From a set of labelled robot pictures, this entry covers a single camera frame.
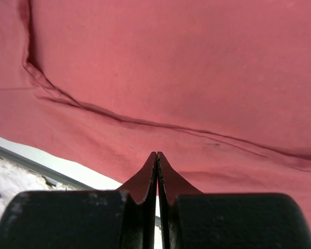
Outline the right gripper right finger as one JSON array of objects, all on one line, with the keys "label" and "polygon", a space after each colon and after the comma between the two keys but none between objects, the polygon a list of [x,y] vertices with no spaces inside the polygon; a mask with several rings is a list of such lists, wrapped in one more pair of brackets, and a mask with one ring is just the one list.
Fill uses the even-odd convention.
[{"label": "right gripper right finger", "polygon": [[311,230],[283,193],[203,193],[158,153],[164,248],[311,248]]}]

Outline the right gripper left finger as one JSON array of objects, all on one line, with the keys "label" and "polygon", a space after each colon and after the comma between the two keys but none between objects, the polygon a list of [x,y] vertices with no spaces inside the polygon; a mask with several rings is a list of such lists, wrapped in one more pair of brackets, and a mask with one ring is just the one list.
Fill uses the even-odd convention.
[{"label": "right gripper left finger", "polygon": [[0,248],[153,248],[156,155],[116,190],[54,188],[0,160]]}]

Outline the salmon pink t shirt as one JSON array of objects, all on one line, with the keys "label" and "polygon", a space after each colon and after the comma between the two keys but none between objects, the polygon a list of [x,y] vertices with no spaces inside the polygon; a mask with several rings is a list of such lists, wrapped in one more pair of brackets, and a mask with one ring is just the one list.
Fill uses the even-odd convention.
[{"label": "salmon pink t shirt", "polygon": [[161,151],[311,227],[311,1],[0,1],[0,137],[119,182]]}]

